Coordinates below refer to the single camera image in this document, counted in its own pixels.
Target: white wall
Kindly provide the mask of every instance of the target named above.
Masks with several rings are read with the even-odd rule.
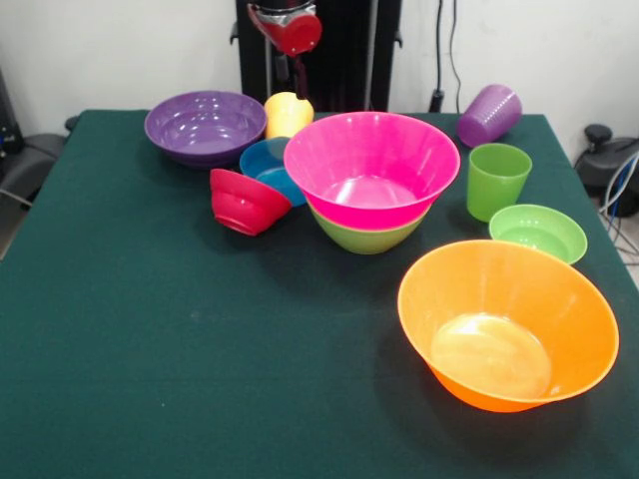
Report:
[[[25,134],[86,108],[241,91],[231,0],[0,0],[0,65]]]
[[[390,108],[424,111],[435,87],[436,0],[403,0],[404,48],[395,49]],[[444,112],[454,111],[444,0]],[[639,135],[639,2],[630,0],[458,0],[455,66],[461,109],[490,83],[520,96],[525,113],[544,113],[571,160],[589,123]]]
[[[447,52],[451,0],[444,0]],[[462,108],[488,83],[545,113],[572,158],[582,127],[639,134],[639,2],[458,0]],[[424,111],[435,85],[436,0],[403,0],[390,107]],[[150,108],[189,90],[240,91],[233,0],[0,0],[0,65],[26,134],[85,108]],[[454,81],[443,57],[444,111]]]

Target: bowl rim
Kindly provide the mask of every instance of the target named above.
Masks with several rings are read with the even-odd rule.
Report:
[[[241,173],[238,172],[232,172],[231,170],[227,170],[224,168],[213,168],[211,169],[211,171],[209,172],[209,184],[210,184],[210,190],[211,190],[211,195],[213,195],[215,193],[215,190],[213,189],[213,186],[211,185],[211,183],[213,182],[213,176],[226,176],[226,177],[231,177],[231,178],[236,178],[236,179],[241,179],[243,182],[245,182],[246,184],[249,185],[254,185],[257,186],[258,188],[269,192],[270,195],[274,196],[274,197],[278,197],[279,200],[285,200],[288,204],[289,204],[289,209],[293,207],[293,204],[291,203],[291,200],[289,200],[286,195],[280,193],[278,190],[276,190],[273,187],[270,187],[269,185],[267,185],[266,183],[262,183],[259,180],[256,180],[255,178],[251,178],[247,175],[243,175]],[[223,192],[225,192],[227,195],[231,195],[230,192],[223,190]],[[246,199],[246,197],[244,196],[239,196],[239,195],[234,195],[235,197],[238,198],[242,198],[242,199]]]
[[[455,248],[455,247],[458,247],[460,244],[485,244],[485,245],[490,245],[490,247],[496,247],[496,245],[499,245],[499,247],[509,247],[509,248],[513,248],[513,249],[519,249],[522,254],[540,254],[542,256],[546,256],[547,260],[554,261],[555,263],[559,264],[562,268],[564,268],[567,271],[569,271],[570,274],[576,274],[581,280],[583,280],[587,284],[588,288],[590,288],[590,290],[596,296],[598,296],[598,298],[602,301],[602,303],[604,304],[605,308],[607,309],[607,312],[608,312],[607,317],[610,319],[610,322],[611,322],[611,325],[612,325],[612,328],[613,328],[613,333],[614,333],[613,334],[613,336],[614,336],[613,337],[613,339],[614,339],[614,350],[612,351],[612,354],[610,355],[610,359],[608,361],[608,364],[606,364],[606,367],[603,368],[601,373],[599,375],[597,375],[587,385],[585,385],[585,386],[583,386],[583,387],[581,387],[581,388],[579,388],[579,389],[577,389],[575,391],[571,391],[569,393],[564,393],[564,394],[558,394],[558,395],[552,396],[552,397],[536,397],[536,398],[530,399],[530,398],[511,397],[511,396],[506,396],[506,395],[503,395],[503,394],[496,394],[496,393],[493,393],[493,392],[489,392],[489,391],[484,391],[484,390],[478,389],[476,387],[473,387],[473,386],[470,386],[470,385],[466,384],[463,381],[457,380],[456,378],[453,378],[453,377],[449,376],[448,374],[443,372],[439,367],[437,367],[435,364],[433,364],[432,361],[430,360],[430,353],[424,351],[422,347],[417,347],[417,345],[414,344],[414,342],[412,341],[410,335],[408,334],[408,332],[406,330],[406,327],[405,327],[405,324],[404,324],[404,320],[403,320],[403,314],[402,314],[403,311],[402,311],[402,306],[401,306],[402,303],[400,301],[400,298],[401,298],[402,292],[403,292],[403,290],[405,288],[406,280],[412,274],[412,272],[415,271],[415,269],[417,268],[417,266],[421,262],[425,261],[430,255],[432,255],[432,254],[434,254],[436,252],[442,251],[444,249]],[[551,403],[551,402],[562,401],[564,399],[569,399],[571,397],[578,396],[578,395],[583,394],[584,392],[592,389],[597,384],[599,384],[606,377],[606,375],[608,375],[608,373],[612,369],[612,366],[615,364],[615,361],[617,360],[617,355],[619,354],[619,325],[617,324],[617,319],[615,317],[614,311],[612,310],[612,307],[610,306],[610,304],[606,300],[606,297],[603,295],[603,293],[597,288],[597,286],[595,286],[592,283],[592,281],[590,281],[590,279],[588,279],[579,270],[577,270],[576,268],[572,267],[570,264],[567,264],[566,262],[562,261],[561,259],[557,258],[556,256],[553,256],[552,254],[547,253],[545,251],[541,251],[539,249],[532,249],[532,248],[530,248],[528,246],[524,246],[524,245],[516,243],[516,242],[501,241],[501,240],[497,240],[497,239],[468,239],[468,240],[463,240],[463,241],[450,242],[450,243],[445,244],[443,246],[440,246],[440,247],[437,247],[435,249],[432,249],[431,251],[429,251],[426,254],[424,254],[423,256],[421,256],[416,262],[414,262],[410,266],[408,271],[405,273],[403,278],[401,279],[401,284],[399,285],[399,290],[397,292],[397,313],[399,315],[399,323],[401,325],[401,329],[403,330],[403,333],[406,336],[406,339],[408,340],[410,345],[413,347],[413,349],[415,351],[417,351],[419,356],[421,356],[421,358],[426,362],[428,367],[436,369],[439,374],[442,374],[443,376],[445,376],[448,379],[452,380],[456,384],[459,384],[462,387],[464,387],[464,388],[466,388],[466,389],[468,389],[468,390],[470,390],[470,391],[472,391],[474,393],[481,394],[481,395],[484,395],[484,396],[488,396],[488,397],[491,397],[491,398],[494,398],[494,399],[499,399],[499,400],[502,400],[502,401],[516,402],[516,403],[519,403],[519,404],[528,404],[531,407],[536,406],[536,405],[548,404],[548,403]]]
[[[488,148],[498,148],[500,150],[510,150],[511,152],[514,151],[514,152],[517,152],[519,154],[523,154],[523,157],[525,157],[528,160],[528,167],[526,168],[526,171],[518,173],[517,175],[496,175],[495,173],[490,173],[490,172],[487,172],[485,169],[480,168],[477,165],[477,163],[475,162],[475,160],[473,159],[473,157],[477,155],[477,152],[479,152],[481,150],[486,150]],[[528,155],[527,152],[525,152],[524,150],[522,150],[519,147],[515,147],[514,145],[509,145],[507,143],[482,143],[481,145],[477,145],[476,147],[474,147],[468,153],[468,167],[469,168],[472,166],[477,171],[481,172],[482,175],[485,175],[485,176],[491,177],[491,178],[495,178],[495,179],[500,179],[500,180],[517,180],[517,179],[521,179],[521,178],[526,178],[528,175],[530,175],[530,172],[532,172],[532,165],[533,165],[532,157],[530,155]]]
[[[341,230],[345,230],[347,232],[351,232],[351,233],[359,233],[359,234],[388,234],[388,233],[394,233],[394,232],[399,232],[402,231],[406,228],[410,228],[412,226],[414,226],[415,224],[420,223],[424,217],[426,216],[426,214],[428,213],[428,211],[430,210],[430,207],[426,208],[426,211],[423,212],[421,215],[419,215],[417,218],[415,218],[413,221],[406,223],[405,225],[402,225],[400,227],[396,227],[396,228],[386,228],[383,230],[363,230],[361,228],[351,228],[351,227],[346,227],[344,225],[340,225],[339,223],[334,222],[333,220],[328,219],[325,215],[321,214],[313,205],[311,205],[311,203],[308,203],[309,208],[311,209],[312,213],[314,215],[317,215],[320,219],[322,219],[323,221],[325,221],[326,223],[328,223],[329,225],[339,228]]]
[[[251,175],[249,175],[246,172],[247,165],[250,163],[250,161],[248,160],[249,155],[254,150],[257,150],[258,148],[262,147],[263,145],[267,145],[269,143],[284,143],[284,142],[286,142],[286,144],[288,144],[290,140],[291,139],[288,138],[288,137],[264,138],[264,139],[261,139],[261,140],[257,140],[252,145],[248,145],[244,149],[242,154],[240,155],[240,159],[238,161],[238,165],[240,166],[240,171],[242,172],[243,175],[246,175],[247,177],[255,178],[255,177],[252,177]]]
[[[230,149],[226,149],[226,150],[220,150],[220,151],[215,151],[215,152],[209,152],[209,153],[202,153],[202,154],[193,154],[193,153],[185,153],[181,150],[176,150],[175,148],[171,148],[171,147],[167,147],[166,145],[160,145],[159,142],[156,141],[156,139],[154,138],[153,135],[150,134],[150,119],[152,117],[152,115],[161,107],[163,107],[165,104],[172,102],[174,100],[180,99],[182,97],[187,97],[187,96],[191,96],[191,95],[202,95],[202,94],[206,94],[206,95],[212,95],[212,94],[224,94],[224,95],[231,95],[234,97],[242,97],[245,99],[248,99],[250,101],[250,103],[254,103],[256,105],[258,105],[261,109],[262,112],[262,117],[259,119],[258,122],[258,133],[254,136],[252,136],[248,141],[246,141],[245,143],[242,143],[241,145],[238,145],[236,147],[230,148]],[[222,155],[228,152],[232,152],[235,151],[237,149],[241,149],[243,147],[245,147],[246,145],[250,145],[252,143],[254,143],[259,137],[261,137],[264,134],[264,130],[267,128],[267,112],[264,109],[264,106],[257,101],[255,98],[250,97],[249,95],[244,95],[242,93],[237,93],[237,92],[229,92],[229,91],[225,91],[225,90],[196,90],[193,92],[186,92],[186,93],[181,93],[179,95],[174,95],[173,97],[167,98],[166,100],[163,100],[162,102],[160,102],[158,105],[156,105],[155,107],[153,107],[145,116],[144,119],[144,133],[147,136],[147,138],[151,141],[151,143],[153,143],[156,147],[160,148],[161,150],[164,150],[166,152],[175,154],[175,155],[189,155],[191,157],[209,157],[211,155]]]
[[[551,208],[551,207],[546,207],[544,205],[536,205],[536,204],[533,204],[533,203],[524,203],[524,204],[520,204],[520,205],[511,205],[509,207],[502,208],[501,210],[496,212],[490,218],[490,221],[488,222],[488,233],[490,234],[491,238],[493,238],[494,240],[505,240],[505,239],[496,238],[495,237],[496,233],[495,233],[495,231],[493,229],[495,228],[496,223],[499,221],[500,216],[505,215],[506,213],[508,213],[508,212],[510,212],[512,210],[528,210],[528,211],[533,211],[533,212],[535,210],[543,210],[543,211],[546,211],[548,213],[553,214],[556,218],[561,219],[567,225],[570,225],[572,228],[574,228],[574,230],[577,232],[577,234],[579,236],[579,239],[581,240],[581,245],[580,245],[580,250],[579,250],[580,253],[572,256],[569,260],[563,260],[563,259],[559,258],[561,261],[565,262],[566,264],[575,264],[576,262],[578,262],[580,259],[582,259],[586,255],[586,252],[588,251],[588,236],[586,235],[586,232],[583,230],[583,228],[581,227],[581,225],[578,222],[576,222],[573,218],[571,218],[566,213],[561,212],[560,210],[556,210],[555,208]],[[517,242],[517,241],[508,241],[508,242],[512,242],[512,243],[515,243],[515,244],[521,244],[520,242]]]
[[[388,207],[375,207],[375,208],[363,208],[363,207],[354,207],[352,205],[345,205],[342,203],[337,203],[335,201],[332,200],[327,200],[326,198],[323,198],[313,192],[308,191],[307,189],[305,189],[302,185],[300,185],[300,183],[298,181],[296,181],[296,178],[294,177],[294,175],[291,175],[291,172],[289,171],[289,169],[287,168],[287,150],[289,148],[292,147],[292,145],[294,145],[294,141],[295,139],[298,137],[298,135],[301,135],[304,133],[304,131],[308,128],[314,128],[315,125],[323,123],[323,122],[330,122],[330,121],[338,121],[340,118],[344,118],[344,117],[369,117],[369,116],[373,116],[373,115],[378,115],[378,116],[385,116],[385,117],[391,117],[391,118],[400,118],[402,121],[408,121],[410,123],[416,123],[416,124],[420,124],[421,126],[425,126],[425,128],[427,130],[435,130],[436,133],[439,133],[442,135],[443,140],[448,143],[448,145],[450,147],[452,147],[452,151],[454,152],[454,158],[455,158],[455,166],[453,169],[453,173],[450,175],[450,178],[446,179],[446,181],[444,182],[444,184],[438,188],[437,190],[429,193],[428,195],[418,199],[418,200],[413,200],[411,202],[404,202],[398,205],[392,205],[392,206],[388,206]],[[412,207],[412,206],[416,206],[419,204],[422,204],[424,202],[428,202],[429,200],[432,199],[436,199],[439,195],[441,195],[451,184],[452,182],[455,181],[455,179],[457,178],[457,176],[459,175],[459,170],[461,168],[461,155],[459,154],[459,148],[457,147],[457,145],[455,144],[455,142],[448,136],[446,135],[445,132],[443,132],[442,130],[440,130],[439,128],[435,127],[434,125],[432,125],[431,123],[424,121],[424,120],[420,120],[419,118],[416,117],[412,117],[409,115],[403,115],[403,114],[399,114],[399,113],[391,113],[391,112],[350,112],[350,113],[338,113],[338,114],[334,114],[334,115],[329,115],[327,117],[323,117],[320,118],[319,120],[316,120],[312,123],[310,123],[308,126],[306,126],[305,128],[301,129],[299,132],[295,133],[292,137],[291,140],[289,141],[289,143],[287,144],[287,147],[284,150],[284,165],[285,168],[287,169],[287,173],[289,173],[289,176],[291,177],[291,179],[294,181],[294,183],[296,185],[298,185],[298,187],[300,188],[300,190],[302,190],[305,195],[311,195],[314,198],[317,198],[318,200],[328,203],[330,205],[336,206],[336,207],[341,207],[341,208],[349,208],[355,211],[366,211],[366,212],[383,212],[383,211],[389,211],[389,210],[396,210],[396,209],[400,209],[400,208],[406,208],[406,207]]]

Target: bowl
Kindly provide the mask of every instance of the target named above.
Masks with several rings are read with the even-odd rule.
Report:
[[[441,384],[488,411],[581,394],[605,377],[619,349],[597,288],[556,257],[512,242],[434,249],[406,273],[397,305],[408,340]]]
[[[240,156],[240,170],[278,190],[298,207],[307,200],[284,168],[284,148],[288,142],[288,138],[273,138],[249,146]]]
[[[235,163],[267,125],[264,107],[246,95],[204,91],[173,97],[144,123],[149,140],[170,158],[208,170]]]
[[[338,225],[323,217],[312,206],[310,207],[319,227],[341,247],[357,254],[378,254],[388,251],[414,232],[426,216],[424,213],[412,223],[390,230],[356,230]]]
[[[518,242],[540,249],[568,264],[588,249],[586,233],[571,217],[540,205],[514,205],[495,213],[488,225],[494,240]]]
[[[239,173],[213,169],[210,178],[213,214],[236,232],[259,235],[291,209],[280,192]]]
[[[289,176],[325,218],[358,230],[400,228],[422,216],[459,171],[452,140],[393,113],[334,115],[291,138]]]

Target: light green bowl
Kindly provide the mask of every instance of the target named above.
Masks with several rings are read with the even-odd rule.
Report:
[[[337,244],[344,249],[357,254],[377,254],[391,249],[408,237],[419,226],[426,211],[417,220],[408,225],[391,230],[356,230],[343,227],[323,217],[311,205],[311,213],[316,218],[319,226]]]
[[[498,211],[488,226],[494,240],[517,242],[573,264],[588,249],[586,233],[562,212],[540,205],[513,205]]]

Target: green tablecloth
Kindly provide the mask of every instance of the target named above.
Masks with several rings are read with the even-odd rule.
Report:
[[[358,256],[307,207],[258,238],[216,224],[144,115],[82,116],[0,266],[0,477],[639,477],[639,297],[542,116],[504,139],[534,161],[521,201],[584,227],[621,349],[589,393],[499,415],[443,390],[395,312],[418,257],[487,237],[467,149],[415,234]]]

